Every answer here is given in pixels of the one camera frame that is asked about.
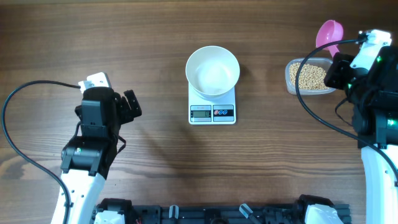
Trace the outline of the pink plastic measuring scoop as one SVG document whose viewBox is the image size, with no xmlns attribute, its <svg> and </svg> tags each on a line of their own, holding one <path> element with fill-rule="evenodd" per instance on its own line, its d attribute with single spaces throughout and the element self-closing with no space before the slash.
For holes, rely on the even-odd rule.
<svg viewBox="0 0 398 224">
<path fill-rule="evenodd" d="M 321 47 L 322 45 L 336 42 L 343 39 L 343 26 L 334 20 L 326 21 L 318 31 L 315 46 Z"/>
</svg>

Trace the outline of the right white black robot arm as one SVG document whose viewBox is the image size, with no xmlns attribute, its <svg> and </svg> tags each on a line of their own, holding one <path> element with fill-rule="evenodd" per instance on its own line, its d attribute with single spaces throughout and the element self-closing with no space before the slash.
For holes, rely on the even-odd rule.
<svg viewBox="0 0 398 224">
<path fill-rule="evenodd" d="M 352 126 L 366 176 L 366 223 L 397 223 L 397 47 L 382 47 L 369 68 L 337 53 L 326 86 L 353 104 Z"/>
</svg>

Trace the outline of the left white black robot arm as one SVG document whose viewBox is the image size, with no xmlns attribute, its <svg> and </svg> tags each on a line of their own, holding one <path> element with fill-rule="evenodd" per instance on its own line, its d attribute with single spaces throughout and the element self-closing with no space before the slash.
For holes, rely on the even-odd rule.
<svg viewBox="0 0 398 224">
<path fill-rule="evenodd" d="M 75 108 L 76 131 L 62 149 L 60 189 L 52 223 L 94 223 L 96 201 L 104 188 L 111 164 L 124 149 L 121 126 L 141 116 L 132 90 L 123 95 L 110 87 L 93 87 L 83 92 Z"/>
</svg>

